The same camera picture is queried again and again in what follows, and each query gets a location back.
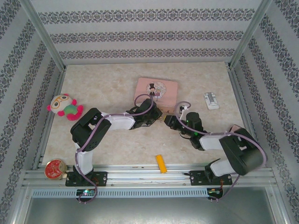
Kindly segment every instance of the white remote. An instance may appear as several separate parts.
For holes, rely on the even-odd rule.
[[[206,101],[206,105],[209,110],[219,109],[218,102],[216,100],[216,96],[212,92],[207,92],[204,94],[204,98]]]

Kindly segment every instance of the toy eye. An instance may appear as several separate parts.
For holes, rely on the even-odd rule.
[[[60,106],[60,103],[58,101],[55,101],[51,107],[52,107],[52,109],[57,109],[59,106]]]
[[[68,96],[62,96],[61,99],[62,100],[67,100],[69,97]]]

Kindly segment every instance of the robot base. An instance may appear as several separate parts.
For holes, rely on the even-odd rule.
[[[208,179],[204,170],[191,170],[185,175],[190,176],[191,186],[204,186],[204,185],[221,185],[221,180],[223,185],[232,185],[232,177],[229,174],[219,176],[214,179]]]
[[[93,170],[86,174],[86,177],[94,182],[98,187],[105,187],[107,183],[107,172],[94,172]],[[81,176],[81,174],[73,166],[73,172],[68,172],[66,181],[66,187],[92,187],[90,182]]]

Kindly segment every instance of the patterned wallpaper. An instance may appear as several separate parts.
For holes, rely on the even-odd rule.
[[[65,64],[228,62],[261,0],[32,0]]]
[[[235,67],[258,141],[299,223],[298,3],[275,0]]]
[[[0,223],[31,169],[60,71],[18,0],[0,1]]]

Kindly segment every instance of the stuffed toy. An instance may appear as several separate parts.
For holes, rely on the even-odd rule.
[[[76,106],[77,101],[69,97],[68,94],[58,95],[52,99],[51,104],[47,106],[48,111],[63,117],[66,115],[68,120],[77,120],[82,115],[84,107]]]

